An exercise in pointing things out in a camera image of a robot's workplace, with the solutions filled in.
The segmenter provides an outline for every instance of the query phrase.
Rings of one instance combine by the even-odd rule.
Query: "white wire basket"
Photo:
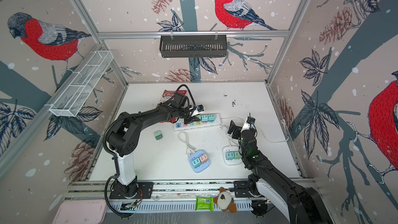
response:
[[[73,73],[77,74],[76,77],[50,107],[55,116],[76,117],[113,59],[108,50],[91,54],[87,64],[79,72]]]

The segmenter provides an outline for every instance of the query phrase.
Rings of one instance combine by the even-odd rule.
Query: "green packet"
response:
[[[195,210],[198,209],[210,209],[213,211],[214,203],[213,198],[205,198],[205,197],[196,197],[196,207]]]

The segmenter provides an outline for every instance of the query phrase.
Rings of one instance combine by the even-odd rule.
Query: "black mounting plate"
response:
[[[109,196],[109,199],[140,199],[141,194],[137,192],[135,196],[132,198],[126,198],[124,192],[122,192],[118,187],[115,187],[116,181],[112,183],[111,187],[111,194]],[[142,199],[150,199],[150,196],[152,195],[152,189],[153,189],[153,182],[138,182],[137,183],[137,188],[138,190],[140,189],[142,191]]]
[[[234,181],[235,197],[246,198],[254,197],[250,194],[250,189],[247,181]]]

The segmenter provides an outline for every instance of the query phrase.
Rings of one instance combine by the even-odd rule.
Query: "stuffed animal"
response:
[[[223,212],[229,210],[232,214],[235,214],[238,211],[231,193],[227,192],[223,187],[220,188],[220,194],[214,197],[213,201]]]

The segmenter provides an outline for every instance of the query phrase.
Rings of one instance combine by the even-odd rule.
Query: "bird illustration wall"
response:
[[[71,30],[60,24],[50,24],[35,18],[31,15],[18,12],[8,19],[8,28],[12,37],[21,37],[29,47],[39,56],[55,61],[65,61],[68,69],[68,59],[74,53],[78,53],[80,42],[90,34],[82,31]]]
[[[393,72],[398,80],[398,71]],[[372,167],[381,177],[378,183],[384,184],[384,176],[391,171],[398,170],[398,81],[391,82],[381,93],[379,93],[369,105],[370,135],[364,135],[356,131],[358,135],[373,141],[383,155],[389,160],[390,166],[380,172],[372,164]]]
[[[229,28],[240,28],[246,26],[260,25],[269,30],[275,30],[267,25],[244,0],[214,0],[217,18]]]

